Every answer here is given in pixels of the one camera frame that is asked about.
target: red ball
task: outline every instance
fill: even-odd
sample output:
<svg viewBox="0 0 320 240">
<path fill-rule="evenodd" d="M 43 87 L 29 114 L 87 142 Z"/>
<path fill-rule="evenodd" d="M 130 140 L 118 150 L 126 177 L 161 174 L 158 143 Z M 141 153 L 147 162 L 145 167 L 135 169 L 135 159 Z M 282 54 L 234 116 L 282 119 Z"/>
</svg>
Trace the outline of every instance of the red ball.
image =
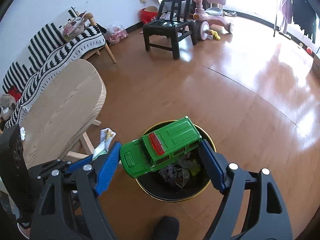
<svg viewBox="0 0 320 240">
<path fill-rule="evenodd" d="M 308 52 L 309 55 L 311 55 L 312 54 L 312 49 L 310 47 L 307 47 L 307 52 Z"/>
</svg>

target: pink tricycle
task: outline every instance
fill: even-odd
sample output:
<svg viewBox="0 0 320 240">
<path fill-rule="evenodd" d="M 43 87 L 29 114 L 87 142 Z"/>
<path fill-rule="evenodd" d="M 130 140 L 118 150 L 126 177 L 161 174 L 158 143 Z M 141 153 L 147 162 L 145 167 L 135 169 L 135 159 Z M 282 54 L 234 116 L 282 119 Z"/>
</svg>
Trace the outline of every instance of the pink tricycle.
<svg viewBox="0 0 320 240">
<path fill-rule="evenodd" d="M 220 25 L 223 26 L 227 32 L 232 33 L 233 31 L 233 23 L 228 23 L 225 18 L 222 17 L 222 9 L 218 7 L 211 7 L 207 10 L 204 10 L 202 7 L 202 0 L 193 0 L 196 3 L 195 13 L 193 14 L 193 18 L 196 20 L 195 25 L 195 33 L 198 40 L 207 39 L 206 30 L 210 29 L 210 26 Z M 225 0 L 207 0 L 209 3 L 216 2 L 224 5 Z"/>
</svg>

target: black wooden chair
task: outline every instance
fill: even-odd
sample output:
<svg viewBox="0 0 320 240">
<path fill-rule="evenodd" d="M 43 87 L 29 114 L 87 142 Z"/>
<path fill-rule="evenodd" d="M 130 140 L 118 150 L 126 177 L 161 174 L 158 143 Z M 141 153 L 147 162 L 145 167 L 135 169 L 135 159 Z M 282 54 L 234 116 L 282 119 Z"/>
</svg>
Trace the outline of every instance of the black wooden chair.
<svg viewBox="0 0 320 240">
<path fill-rule="evenodd" d="M 160 19 L 164 3 L 166 1 L 172 2 L 169 20 Z M 183 14 L 183 21 L 180 20 L 182 1 L 186 1 Z M 190 0 L 162 0 L 156 20 L 149 22 L 143 26 L 143 37 L 144 44 L 146 46 L 146 51 L 150 50 L 150 46 L 159 49 L 166 49 L 172 51 L 174 59 L 179 59 L 179 41 L 191 35 L 192 44 L 197 45 L 196 37 L 194 34 L 194 22 L 192 20 L 187 20 L 189 14 L 189 7 Z M 177 20 L 173 20 L 174 11 L 177 11 Z M 149 36 L 151 35 L 167 36 L 167 38 L 171 38 L 171 48 L 150 43 Z"/>
</svg>

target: red light bar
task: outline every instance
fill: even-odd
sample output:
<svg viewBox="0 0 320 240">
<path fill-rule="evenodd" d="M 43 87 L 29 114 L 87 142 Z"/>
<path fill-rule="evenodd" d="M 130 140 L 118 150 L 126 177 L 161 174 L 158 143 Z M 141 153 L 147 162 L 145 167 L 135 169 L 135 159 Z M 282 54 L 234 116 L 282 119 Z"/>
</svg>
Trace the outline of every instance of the red light bar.
<svg viewBox="0 0 320 240">
<path fill-rule="evenodd" d="M 155 149 L 155 151 L 157 152 L 157 154 L 158 155 L 164 154 L 164 149 L 163 149 L 162 144 L 159 141 L 158 137 L 156 136 L 156 134 L 154 132 L 152 132 L 152 133 L 149 133 L 148 136 L 149 136 L 151 144 L 152 144 L 153 148 Z"/>
</svg>

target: yellow toy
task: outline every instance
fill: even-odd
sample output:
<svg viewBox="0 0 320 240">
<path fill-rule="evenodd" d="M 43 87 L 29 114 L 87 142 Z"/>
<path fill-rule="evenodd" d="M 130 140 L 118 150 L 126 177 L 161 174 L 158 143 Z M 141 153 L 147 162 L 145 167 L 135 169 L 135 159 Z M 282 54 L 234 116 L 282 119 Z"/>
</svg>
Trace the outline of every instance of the yellow toy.
<svg viewBox="0 0 320 240">
<path fill-rule="evenodd" d="M 207 33 L 208 35 L 213 36 L 217 41 L 221 40 L 221 37 L 214 30 L 206 30 L 205 33 Z"/>
</svg>

